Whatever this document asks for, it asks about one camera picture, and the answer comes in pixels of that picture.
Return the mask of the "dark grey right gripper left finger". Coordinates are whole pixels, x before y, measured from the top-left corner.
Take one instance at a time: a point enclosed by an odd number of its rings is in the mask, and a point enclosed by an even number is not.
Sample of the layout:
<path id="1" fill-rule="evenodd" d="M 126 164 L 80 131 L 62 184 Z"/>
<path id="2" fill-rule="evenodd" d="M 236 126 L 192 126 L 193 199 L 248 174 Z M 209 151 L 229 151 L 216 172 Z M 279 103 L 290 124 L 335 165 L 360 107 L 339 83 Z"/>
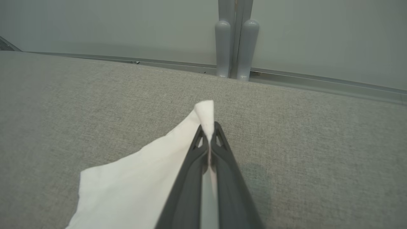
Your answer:
<path id="1" fill-rule="evenodd" d="M 201 229 L 202 179 L 208 140 L 198 126 L 155 229 Z"/>

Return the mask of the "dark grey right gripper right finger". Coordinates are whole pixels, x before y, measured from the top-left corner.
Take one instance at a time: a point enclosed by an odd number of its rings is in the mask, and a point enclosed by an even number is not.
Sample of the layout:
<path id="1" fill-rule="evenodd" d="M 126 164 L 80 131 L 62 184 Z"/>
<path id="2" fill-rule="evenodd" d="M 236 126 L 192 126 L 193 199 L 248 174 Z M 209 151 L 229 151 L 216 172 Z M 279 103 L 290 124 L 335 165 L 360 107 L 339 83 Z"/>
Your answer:
<path id="1" fill-rule="evenodd" d="M 217 178 L 219 229 L 264 229 L 225 133 L 218 122 L 211 143 Z"/>

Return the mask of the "red and white garment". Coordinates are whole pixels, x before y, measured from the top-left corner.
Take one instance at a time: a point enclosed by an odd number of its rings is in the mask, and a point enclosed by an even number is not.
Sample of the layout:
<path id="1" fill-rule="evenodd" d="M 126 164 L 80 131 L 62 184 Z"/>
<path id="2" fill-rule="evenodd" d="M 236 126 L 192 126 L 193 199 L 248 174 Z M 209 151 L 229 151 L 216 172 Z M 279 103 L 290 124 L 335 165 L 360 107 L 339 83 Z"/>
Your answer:
<path id="1" fill-rule="evenodd" d="M 208 136 L 214 122 L 214 101 L 201 101 L 138 152 L 83 170 L 77 209 L 66 229 L 154 229 L 198 127 Z"/>

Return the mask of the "grey floor rail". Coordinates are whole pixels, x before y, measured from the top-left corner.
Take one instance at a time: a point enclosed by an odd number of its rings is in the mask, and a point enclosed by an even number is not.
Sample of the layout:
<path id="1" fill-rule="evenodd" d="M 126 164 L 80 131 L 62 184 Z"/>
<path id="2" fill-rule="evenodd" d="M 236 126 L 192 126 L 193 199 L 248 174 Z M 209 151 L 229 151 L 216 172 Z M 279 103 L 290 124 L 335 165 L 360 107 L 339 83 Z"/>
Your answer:
<path id="1" fill-rule="evenodd" d="M 160 69 L 182 71 L 186 73 L 203 74 L 208 76 L 210 79 L 214 79 L 216 75 L 216 67 L 212 64 L 55 52 L 45 52 L 45 55 L 112 61 L 134 64 L 137 66 L 150 66 Z M 349 80 L 338 80 L 309 74 L 253 68 L 250 71 L 250 78 L 248 81 L 238 80 L 235 76 L 230 77 L 228 81 L 241 85 L 255 85 L 257 87 L 284 87 L 294 90 L 307 90 L 407 106 L 407 90 L 395 89 L 391 87 L 380 87 L 372 84 L 364 84 Z"/>

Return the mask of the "grey rounded post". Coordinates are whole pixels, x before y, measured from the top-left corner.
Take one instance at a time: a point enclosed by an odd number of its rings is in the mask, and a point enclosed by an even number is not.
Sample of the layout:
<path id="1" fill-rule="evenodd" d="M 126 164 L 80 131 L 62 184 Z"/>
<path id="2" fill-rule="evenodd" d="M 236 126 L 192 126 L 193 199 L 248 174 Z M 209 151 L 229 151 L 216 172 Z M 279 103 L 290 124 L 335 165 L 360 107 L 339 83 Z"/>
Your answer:
<path id="1" fill-rule="evenodd" d="M 216 75 L 228 78 L 230 72 L 231 26 L 220 20 L 215 25 L 216 39 Z"/>
<path id="2" fill-rule="evenodd" d="M 255 20 L 249 19 L 243 23 L 239 42 L 237 80 L 249 81 L 259 30 L 260 25 Z"/>

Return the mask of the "grey vertical partition frame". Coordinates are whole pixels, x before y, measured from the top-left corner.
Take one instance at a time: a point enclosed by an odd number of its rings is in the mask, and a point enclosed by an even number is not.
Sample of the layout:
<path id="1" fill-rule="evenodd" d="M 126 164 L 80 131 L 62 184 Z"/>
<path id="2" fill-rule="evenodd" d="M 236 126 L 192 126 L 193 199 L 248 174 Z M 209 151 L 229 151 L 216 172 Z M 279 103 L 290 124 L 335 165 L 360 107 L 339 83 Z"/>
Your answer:
<path id="1" fill-rule="evenodd" d="M 227 21 L 231 26 L 231 58 L 228 78 L 236 78 L 240 33 L 243 23 L 249 20 L 251 17 L 253 0 L 217 0 L 217 2 L 218 21 Z"/>

